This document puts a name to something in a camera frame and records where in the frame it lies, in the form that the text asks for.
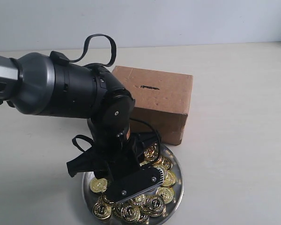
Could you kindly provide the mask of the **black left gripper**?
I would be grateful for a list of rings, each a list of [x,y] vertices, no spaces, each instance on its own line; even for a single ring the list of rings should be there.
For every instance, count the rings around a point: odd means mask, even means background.
[[[97,179],[119,180],[137,172],[144,161],[144,151],[161,141],[159,132],[131,133],[130,124],[115,130],[88,121],[94,145],[75,159],[67,162],[70,177],[93,172]]]

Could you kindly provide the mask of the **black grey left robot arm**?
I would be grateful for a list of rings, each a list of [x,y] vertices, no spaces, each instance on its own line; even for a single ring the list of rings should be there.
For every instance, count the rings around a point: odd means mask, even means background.
[[[70,176],[93,172],[126,184],[138,178],[156,184],[163,173],[141,166],[145,145],[130,134],[131,93],[106,65],[79,66],[59,52],[18,59],[0,56],[0,104],[27,115],[86,119],[90,149],[67,163]]]

